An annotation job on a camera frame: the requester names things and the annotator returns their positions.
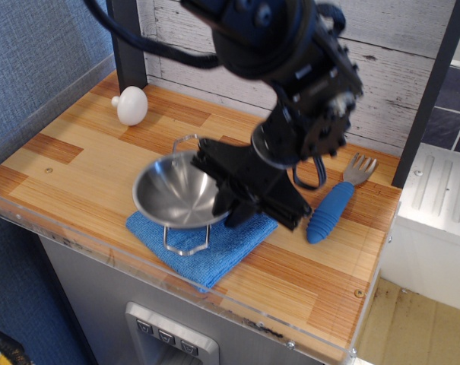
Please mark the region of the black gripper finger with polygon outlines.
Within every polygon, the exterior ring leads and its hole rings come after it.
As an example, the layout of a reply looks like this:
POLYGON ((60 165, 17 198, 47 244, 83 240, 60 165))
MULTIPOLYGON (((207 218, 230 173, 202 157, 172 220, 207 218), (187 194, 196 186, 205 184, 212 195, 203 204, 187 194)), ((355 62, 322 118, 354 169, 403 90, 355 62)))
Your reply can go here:
POLYGON ((257 213, 257 207, 248 202, 237 202, 232 208, 228 218, 225 221, 225 226, 229 228, 237 228, 241 224, 247 222, 257 213))
POLYGON ((212 214, 223 216, 229 214, 236 204, 236 196, 231 189, 220 189, 215 196, 212 214))

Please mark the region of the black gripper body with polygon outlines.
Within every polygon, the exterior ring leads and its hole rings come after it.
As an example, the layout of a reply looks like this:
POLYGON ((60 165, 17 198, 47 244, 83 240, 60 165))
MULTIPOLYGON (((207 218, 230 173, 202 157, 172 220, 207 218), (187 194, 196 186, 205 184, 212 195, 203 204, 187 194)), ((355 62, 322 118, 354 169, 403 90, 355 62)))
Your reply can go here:
POLYGON ((236 202, 254 204, 256 214, 265 214, 289 230, 294 230, 311 213, 287 171, 268 165, 251 145, 236 146, 202 138, 192 164, 216 180, 218 191, 231 189, 236 202))

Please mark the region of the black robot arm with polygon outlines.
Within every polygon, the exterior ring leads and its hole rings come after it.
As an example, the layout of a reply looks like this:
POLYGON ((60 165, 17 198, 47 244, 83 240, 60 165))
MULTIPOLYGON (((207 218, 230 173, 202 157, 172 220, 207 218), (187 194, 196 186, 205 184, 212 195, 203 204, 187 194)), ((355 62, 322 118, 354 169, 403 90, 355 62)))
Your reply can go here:
POLYGON ((313 1, 184 1, 212 31, 228 71, 269 85, 277 102, 238 147, 203 138, 193 159, 216 180, 214 215, 234 228, 264 213, 294 229, 311 209, 298 192, 298 163, 335 155, 362 94, 357 66, 338 37, 339 8, 313 1))

